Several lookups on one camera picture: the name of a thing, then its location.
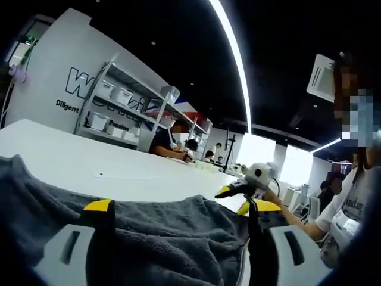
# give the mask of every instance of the gray towel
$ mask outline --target gray towel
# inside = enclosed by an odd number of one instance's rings
[[[63,226],[75,223],[85,205],[101,199],[38,181],[18,156],[0,158],[0,190],[0,215],[15,232],[30,266],[40,261],[43,247]],[[200,195],[173,203],[117,201],[115,209],[116,285],[239,281],[247,217]]]

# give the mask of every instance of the black ceiling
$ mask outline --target black ceiling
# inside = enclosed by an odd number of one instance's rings
[[[349,7],[346,2],[334,7],[334,1],[220,1],[240,47],[252,123],[319,144],[336,139],[339,126],[333,104],[305,91],[314,58],[317,53],[334,58],[347,48],[343,35],[361,30],[363,19],[373,18],[364,9],[374,11],[375,7]],[[214,126],[241,133],[247,130],[232,122],[246,121],[241,83],[226,35],[208,0],[85,2],[72,6],[90,14],[93,27],[176,86]],[[56,7],[51,14],[60,9]],[[281,144],[314,148],[297,140],[285,141],[273,132],[253,129],[253,133]],[[334,154],[322,151],[317,155],[332,160],[348,156],[343,148],[331,151]]]

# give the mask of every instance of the white desk surface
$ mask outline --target white desk surface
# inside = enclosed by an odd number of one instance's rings
[[[47,184],[121,201],[179,201],[197,194],[212,200],[223,185],[236,180],[26,119],[0,130],[0,156],[16,154]],[[243,197],[218,202],[237,211]]]

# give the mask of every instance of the bright window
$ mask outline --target bright window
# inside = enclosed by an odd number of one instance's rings
[[[238,152],[237,163],[250,167],[253,163],[267,163],[274,160],[276,142],[246,133]]]
[[[310,152],[288,145],[279,180],[292,186],[308,183],[313,158]]]

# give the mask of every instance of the air conditioner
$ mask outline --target air conditioner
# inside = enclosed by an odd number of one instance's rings
[[[312,70],[307,92],[333,102],[335,97],[335,87],[333,85],[333,60],[323,55],[317,54],[315,65]]]

